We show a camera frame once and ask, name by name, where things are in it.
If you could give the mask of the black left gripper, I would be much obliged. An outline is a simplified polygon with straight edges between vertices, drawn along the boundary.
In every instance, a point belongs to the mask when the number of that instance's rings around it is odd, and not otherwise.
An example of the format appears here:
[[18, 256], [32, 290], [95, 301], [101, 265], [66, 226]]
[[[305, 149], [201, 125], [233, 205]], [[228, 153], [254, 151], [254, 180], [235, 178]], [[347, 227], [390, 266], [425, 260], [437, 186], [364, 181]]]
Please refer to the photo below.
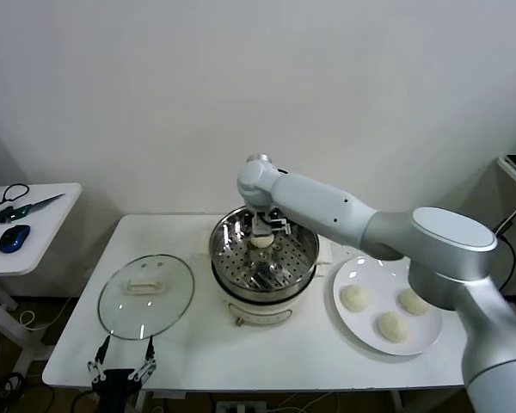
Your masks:
[[111, 336], [105, 338], [94, 359], [87, 363], [92, 390], [99, 397], [97, 413], [123, 413], [127, 399], [141, 390], [142, 382], [146, 382], [157, 368], [153, 336], [150, 336], [141, 367], [135, 370], [129, 368], [105, 371], [103, 362], [110, 339]]

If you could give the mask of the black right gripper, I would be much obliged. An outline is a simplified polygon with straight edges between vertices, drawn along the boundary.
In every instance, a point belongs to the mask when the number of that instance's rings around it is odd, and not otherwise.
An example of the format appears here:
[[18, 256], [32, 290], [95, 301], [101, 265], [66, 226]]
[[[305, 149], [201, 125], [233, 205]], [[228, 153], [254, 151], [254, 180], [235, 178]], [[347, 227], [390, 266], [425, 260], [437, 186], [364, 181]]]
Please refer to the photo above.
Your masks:
[[252, 217], [252, 237], [266, 236], [268, 238], [273, 236], [270, 223], [266, 220], [265, 213], [254, 212]]

